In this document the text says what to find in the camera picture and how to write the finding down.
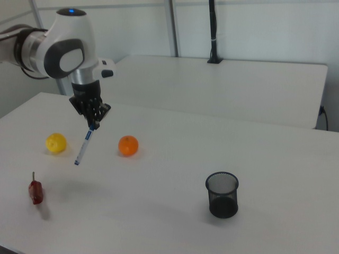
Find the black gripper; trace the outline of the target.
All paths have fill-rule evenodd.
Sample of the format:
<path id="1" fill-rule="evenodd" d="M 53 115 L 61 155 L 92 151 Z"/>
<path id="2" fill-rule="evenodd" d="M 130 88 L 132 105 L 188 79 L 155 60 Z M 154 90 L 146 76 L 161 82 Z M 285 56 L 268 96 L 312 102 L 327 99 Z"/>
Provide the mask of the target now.
<path id="1" fill-rule="evenodd" d="M 109 104 L 102 101 L 100 81 L 84 85 L 72 83 L 72 89 L 74 95 L 69 99 L 72 106 L 79 115 L 86 118 L 88 127 L 93 125 L 93 130 L 97 130 L 101 120 L 111 109 Z"/>

